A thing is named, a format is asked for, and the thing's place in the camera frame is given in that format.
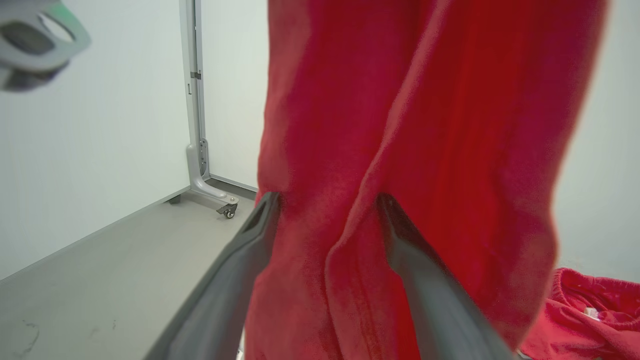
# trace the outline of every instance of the white wall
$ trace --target white wall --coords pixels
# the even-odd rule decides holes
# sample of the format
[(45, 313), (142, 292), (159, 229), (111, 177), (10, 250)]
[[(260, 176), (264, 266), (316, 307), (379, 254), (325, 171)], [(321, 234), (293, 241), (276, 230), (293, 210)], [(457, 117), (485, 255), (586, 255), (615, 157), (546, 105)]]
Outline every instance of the white wall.
[(560, 266), (640, 282), (640, 2), (613, 2), (556, 190)]
[(0, 279), (189, 185), (177, 0), (65, 0), (92, 37), (0, 93)]
[(202, 0), (209, 172), (258, 187), (269, 63), (267, 1)]

